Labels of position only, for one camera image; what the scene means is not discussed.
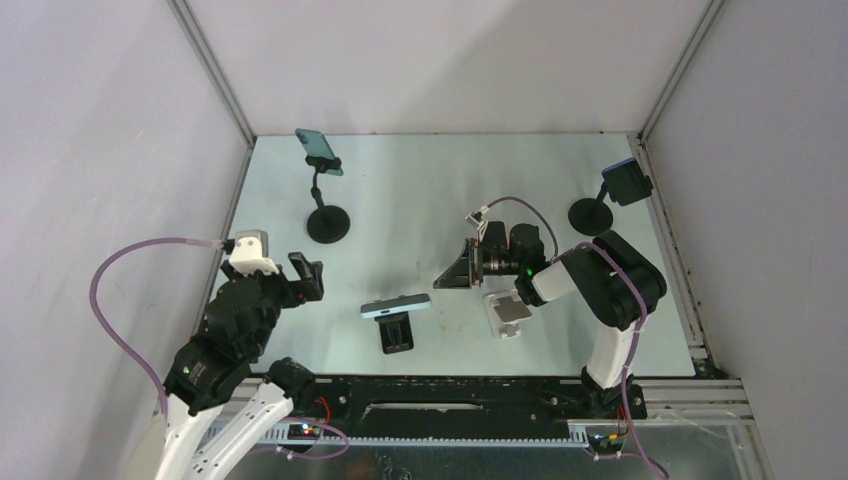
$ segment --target white wall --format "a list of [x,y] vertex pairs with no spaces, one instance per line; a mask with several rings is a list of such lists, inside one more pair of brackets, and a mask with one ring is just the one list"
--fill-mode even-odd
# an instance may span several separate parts
[[728,2],[650,139],[780,479],[845,478],[848,3]]
[[[217,236],[245,146],[164,1],[6,1],[0,38],[0,476],[116,478],[156,396],[91,276],[131,242]],[[211,266],[194,250],[137,252],[101,288],[160,374]]]
[[637,130],[707,0],[191,3],[261,135]]

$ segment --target light blue table surface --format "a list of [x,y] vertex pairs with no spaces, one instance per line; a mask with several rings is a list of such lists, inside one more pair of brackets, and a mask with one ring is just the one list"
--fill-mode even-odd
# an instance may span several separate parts
[[[623,134],[352,135],[329,137],[345,175],[321,175],[328,205],[343,207],[351,230],[320,245],[306,234],[315,209],[313,170],[294,136],[259,137],[231,234],[262,229],[270,255],[296,277],[286,254],[324,262],[324,300],[284,310],[265,355],[264,372],[293,357],[316,373],[382,375],[579,375],[599,322],[578,293],[534,309],[522,335],[497,340],[485,294],[512,279],[487,277],[482,288],[433,290],[433,280],[474,235],[464,217],[504,195],[538,208],[557,233],[560,250],[587,240],[568,224],[569,205],[594,196],[604,167],[631,156]],[[612,205],[613,229],[668,278],[646,203]],[[532,213],[501,203],[487,215],[507,225],[537,224]],[[542,228],[546,253],[552,253]],[[415,348],[384,355],[377,324],[359,307],[377,299],[429,293],[433,305],[411,313]],[[692,361],[678,307],[669,293],[648,320],[634,361],[640,376],[691,376]]]

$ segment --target black phone holder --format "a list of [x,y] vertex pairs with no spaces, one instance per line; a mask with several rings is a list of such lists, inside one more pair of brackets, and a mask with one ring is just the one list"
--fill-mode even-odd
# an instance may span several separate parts
[[604,182],[595,198],[582,198],[568,209],[568,223],[583,235],[594,237],[612,228],[612,210],[604,203],[609,193],[610,200],[619,205],[648,198],[654,189],[651,178],[642,173],[639,162],[628,158],[601,172]]
[[412,350],[412,326],[409,324],[409,312],[390,313],[375,317],[374,321],[380,326],[380,342],[383,353],[405,352]]
[[330,159],[307,156],[306,164],[315,168],[311,193],[318,206],[306,219],[306,233],[309,234],[309,238],[318,243],[338,242],[350,230],[350,217],[341,207],[324,205],[321,189],[318,188],[318,175],[327,173],[328,170],[339,170],[342,168],[342,160],[338,157]]

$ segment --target blue smartphone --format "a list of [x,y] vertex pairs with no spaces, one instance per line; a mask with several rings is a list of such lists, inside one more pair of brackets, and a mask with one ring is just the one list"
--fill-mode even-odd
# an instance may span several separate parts
[[[318,130],[298,128],[294,131],[294,135],[298,140],[300,140],[300,144],[303,145],[303,149],[306,150],[307,156],[327,158],[330,160],[336,158],[336,155],[333,153],[333,149],[330,148],[330,143],[327,141],[327,137]],[[327,170],[326,173],[336,176],[344,175],[344,171],[342,171],[341,167],[339,167],[338,170]]]
[[391,300],[377,300],[374,303],[363,305],[359,308],[359,315],[362,318],[374,318],[391,315],[392,313],[423,310],[430,305],[430,295],[419,293],[418,295],[400,296]]

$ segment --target black round base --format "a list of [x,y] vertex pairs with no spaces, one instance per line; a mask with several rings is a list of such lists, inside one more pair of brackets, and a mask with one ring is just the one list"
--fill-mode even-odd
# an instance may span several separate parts
[[329,205],[315,210],[306,220],[306,233],[318,243],[336,243],[350,230],[350,217],[341,207]]
[[594,198],[582,198],[568,209],[568,223],[575,230],[594,237],[612,228],[612,210]]

